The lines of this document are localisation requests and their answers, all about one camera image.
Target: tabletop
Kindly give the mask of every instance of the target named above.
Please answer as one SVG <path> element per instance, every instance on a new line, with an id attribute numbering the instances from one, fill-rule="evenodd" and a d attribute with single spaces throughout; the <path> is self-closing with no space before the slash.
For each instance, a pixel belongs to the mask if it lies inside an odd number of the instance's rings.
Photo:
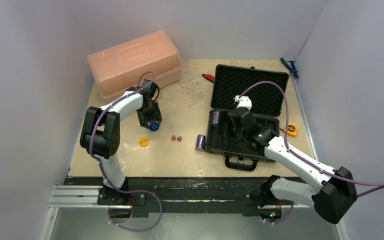
<path id="1" fill-rule="evenodd" d="M 253 171 L 231 169 L 225 166 L 222 154 L 195 150 L 197 135 L 207 133 L 213 83 L 202 74 L 214 74 L 218 64 L 255 67 L 260 70 L 285 72 L 288 70 L 280 60 L 253 59 L 184 59 L 181 80 L 161 89 L 158 103 L 162 123 L 158 131 L 140 127 L 136 112 L 120 123 L 120 147 L 117 155 L 122 171 L 127 177 L 296 177 L 286 167 L 276 162 L 260 161 Z M 298 129 L 288 142 L 305 154 L 312 156 L 309 135 L 304 125 L 300 104 L 291 78 L 287 83 L 286 97 L 289 105 L 289 122 Z M 101 98 L 98 87 L 93 85 L 88 106 L 100 107 L 108 104 Z M 278 117 L 284 127 L 285 103 Z M 172 141 L 171 136 L 181 136 L 182 141 Z M 146 147 L 139 139 L 149 138 Z M 79 141 L 68 172 L 69 177 L 101 177 L 95 160 L 91 158 Z"/>

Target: black carrying case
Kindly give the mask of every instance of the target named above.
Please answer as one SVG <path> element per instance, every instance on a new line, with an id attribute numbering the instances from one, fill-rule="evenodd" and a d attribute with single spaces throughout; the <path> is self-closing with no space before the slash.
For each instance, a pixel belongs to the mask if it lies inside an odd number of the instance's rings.
<path id="1" fill-rule="evenodd" d="M 260 160 L 270 161 L 257 151 L 253 151 L 235 135 L 233 124 L 227 113 L 234 109 L 234 97 L 240 95 L 251 85 L 260 81 L 271 81 L 285 91 L 289 75 L 286 72 L 274 72 L 229 65 L 217 65 L 215 81 L 212 89 L 211 108 L 208 118 L 205 150 L 212 154 L 223 154 L 226 167 L 245 171 L 253 171 Z M 279 134 L 279 120 L 283 96 L 273 85 L 260 84 L 251 89 L 247 97 L 252 101 L 252 115 L 260 127 L 269 126 Z M 217 124 L 213 124 L 213 116 L 218 114 Z M 238 157 L 236 162 L 230 158 Z M 252 165 L 245 164 L 244 159 L 251 159 Z"/>

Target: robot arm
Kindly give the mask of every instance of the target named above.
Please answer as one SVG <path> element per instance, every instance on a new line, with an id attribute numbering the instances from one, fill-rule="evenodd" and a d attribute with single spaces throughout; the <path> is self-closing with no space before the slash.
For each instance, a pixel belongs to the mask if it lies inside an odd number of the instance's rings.
<path id="1" fill-rule="evenodd" d="M 289 181 L 279 176 L 271 176 L 261 186 L 261 205 L 274 200 L 290 200 L 312 207 L 326 221 L 337 224 L 342 216 L 357 200 L 354 184 L 337 180 L 317 171 L 293 155 L 285 146 L 284 138 L 278 136 L 275 129 L 258 127 L 250 112 L 251 100 L 236 96 L 237 107 L 230 111 L 235 134 L 248 146 L 263 156 L 272 159 L 298 175 L 306 183 Z M 289 144 L 289 147 L 306 160 L 321 169 L 344 178 L 353 179 L 346 168 L 335 170 L 333 167 L 318 162 Z"/>
<path id="2" fill-rule="evenodd" d="M 102 167 L 109 180 L 117 188 L 121 188 L 125 183 L 126 177 L 123 174 L 117 150 L 120 146 L 120 122 L 123 121 L 134 111 L 137 111 L 140 125 L 150 128 L 152 123 L 158 125 L 162 121 L 160 108 L 156 100 L 152 100 L 158 88 L 157 84 L 152 83 L 140 93 L 131 95 L 138 87 L 131 87 L 123 94 L 128 96 L 114 104 L 114 102 L 104 105 L 100 108 L 89 107 L 84 117 L 83 128 L 80 135 L 80 146 L 90 153 L 89 145 L 91 143 L 92 131 L 98 120 L 99 115 L 108 108 L 112 108 L 104 115 L 100 126 L 104 126 L 103 130 L 97 130 L 93 140 L 93 154 L 102 161 Z"/>

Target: blue bottle cap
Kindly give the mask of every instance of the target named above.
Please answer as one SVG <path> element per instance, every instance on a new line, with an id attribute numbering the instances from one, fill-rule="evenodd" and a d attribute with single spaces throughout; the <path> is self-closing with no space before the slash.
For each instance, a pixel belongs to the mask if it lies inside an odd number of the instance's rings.
<path id="1" fill-rule="evenodd" d="M 149 130 L 151 130 L 152 132 L 157 131 L 159 128 L 160 128 L 160 125 L 156 122 L 153 122 L 149 125 Z"/>

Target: yellow tape measure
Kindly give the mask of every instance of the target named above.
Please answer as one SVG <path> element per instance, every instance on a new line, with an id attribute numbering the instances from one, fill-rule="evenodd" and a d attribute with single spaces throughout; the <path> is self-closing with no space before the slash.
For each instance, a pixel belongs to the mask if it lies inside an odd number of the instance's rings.
<path id="1" fill-rule="evenodd" d="M 287 134 L 292 136 L 292 137 L 295 137 L 297 135 L 297 132 L 298 132 L 298 128 L 295 124 L 293 123 L 289 123 L 288 126 L 287 126 Z"/>

